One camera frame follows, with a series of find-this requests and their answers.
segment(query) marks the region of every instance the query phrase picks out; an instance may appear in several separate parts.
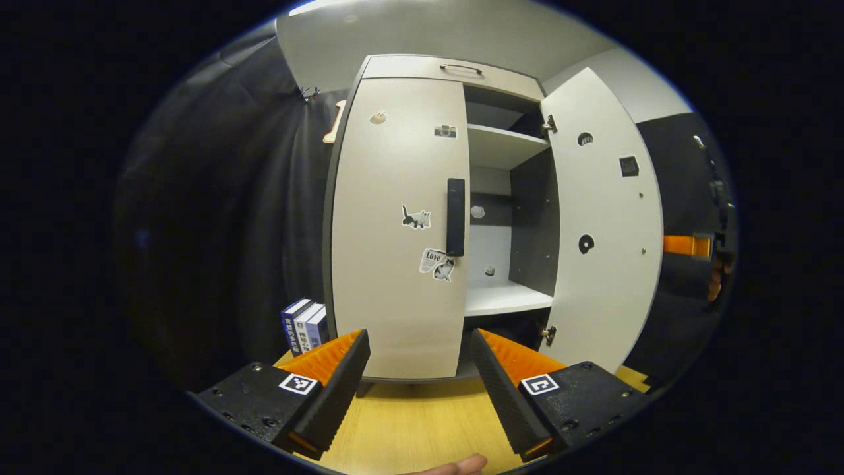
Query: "blue book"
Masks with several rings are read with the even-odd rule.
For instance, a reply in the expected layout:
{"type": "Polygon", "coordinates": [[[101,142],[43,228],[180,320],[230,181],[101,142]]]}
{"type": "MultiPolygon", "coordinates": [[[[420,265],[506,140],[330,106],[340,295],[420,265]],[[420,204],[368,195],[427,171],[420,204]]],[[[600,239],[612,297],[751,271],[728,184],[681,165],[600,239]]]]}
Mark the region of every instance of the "blue book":
{"type": "Polygon", "coordinates": [[[311,350],[328,342],[327,311],[328,309],[323,305],[322,309],[305,323],[305,327],[308,329],[308,339],[311,341],[311,350]]]}
{"type": "Polygon", "coordinates": [[[302,315],[311,305],[313,301],[309,298],[300,298],[288,308],[281,312],[281,321],[284,324],[284,334],[287,336],[287,344],[290,346],[290,352],[294,357],[302,354],[299,346],[299,338],[296,336],[296,330],[293,326],[293,320],[302,315]]]}
{"type": "Polygon", "coordinates": [[[317,312],[322,310],[325,305],[321,303],[314,303],[307,310],[302,312],[298,317],[293,319],[293,326],[296,330],[296,337],[299,338],[299,348],[303,353],[311,350],[311,340],[308,338],[308,329],[305,323],[313,318],[317,312]]]}

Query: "black square sticker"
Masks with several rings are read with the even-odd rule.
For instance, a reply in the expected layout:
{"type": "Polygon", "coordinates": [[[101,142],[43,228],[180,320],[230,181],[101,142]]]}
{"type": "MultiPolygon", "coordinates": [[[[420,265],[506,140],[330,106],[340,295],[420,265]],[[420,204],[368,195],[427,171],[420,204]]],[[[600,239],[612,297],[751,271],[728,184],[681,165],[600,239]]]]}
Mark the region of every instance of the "black square sticker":
{"type": "Polygon", "coordinates": [[[636,163],[636,158],[634,156],[627,156],[625,158],[619,158],[619,162],[621,163],[621,176],[622,177],[638,177],[639,176],[639,164],[636,163]]]}
{"type": "Polygon", "coordinates": [[[551,379],[551,377],[547,374],[522,379],[522,384],[525,386],[527,392],[533,394],[534,396],[560,388],[560,385],[558,385],[556,381],[551,379]]]}
{"type": "Polygon", "coordinates": [[[314,386],[317,385],[316,379],[307,378],[305,376],[299,376],[298,374],[290,374],[282,383],[279,385],[279,388],[294,392],[296,394],[306,395],[313,389],[314,386]]]}

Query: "white wall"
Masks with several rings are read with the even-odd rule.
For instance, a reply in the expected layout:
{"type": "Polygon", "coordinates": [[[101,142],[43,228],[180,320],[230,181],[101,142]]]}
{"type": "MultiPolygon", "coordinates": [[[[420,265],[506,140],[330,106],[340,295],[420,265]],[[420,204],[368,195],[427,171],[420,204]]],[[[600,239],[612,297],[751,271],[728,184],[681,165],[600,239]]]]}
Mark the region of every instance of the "white wall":
{"type": "Polygon", "coordinates": [[[615,93],[636,123],[692,112],[687,101],[653,68],[623,48],[588,57],[543,82],[551,92],[589,67],[615,93]]]}
{"type": "Polygon", "coordinates": [[[358,0],[277,20],[296,82],[352,85],[370,54],[425,54],[488,63],[546,80],[616,47],[608,37],[528,0],[358,0]]]}

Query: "cabinet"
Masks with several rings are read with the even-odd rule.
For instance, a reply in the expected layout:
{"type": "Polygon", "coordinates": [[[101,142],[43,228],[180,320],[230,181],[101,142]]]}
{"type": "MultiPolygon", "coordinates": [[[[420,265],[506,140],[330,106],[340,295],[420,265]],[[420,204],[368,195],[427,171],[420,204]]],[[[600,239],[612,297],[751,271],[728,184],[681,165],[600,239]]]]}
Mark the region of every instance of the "cabinet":
{"type": "Polygon", "coordinates": [[[366,380],[472,375],[479,326],[613,372],[636,342],[662,258],[659,191],[592,70],[546,96],[485,64],[368,57],[328,180],[329,330],[368,329],[366,380]],[[478,105],[518,119],[502,128],[478,105]]]}

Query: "human hand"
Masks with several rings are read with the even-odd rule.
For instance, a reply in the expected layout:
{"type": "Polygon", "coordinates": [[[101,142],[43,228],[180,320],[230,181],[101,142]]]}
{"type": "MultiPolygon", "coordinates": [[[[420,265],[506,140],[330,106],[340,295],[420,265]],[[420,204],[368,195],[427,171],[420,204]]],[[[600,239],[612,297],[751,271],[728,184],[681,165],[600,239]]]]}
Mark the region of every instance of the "human hand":
{"type": "Polygon", "coordinates": [[[712,277],[709,280],[709,294],[706,295],[706,300],[708,302],[713,302],[716,298],[718,298],[718,294],[721,293],[721,276],[730,275],[732,272],[732,262],[727,262],[725,264],[718,258],[715,258],[712,261],[712,277]]]}
{"type": "Polygon", "coordinates": [[[486,467],[486,457],[472,454],[461,461],[447,463],[439,467],[429,468],[424,472],[406,473],[404,475],[480,475],[480,469],[486,467]]]}

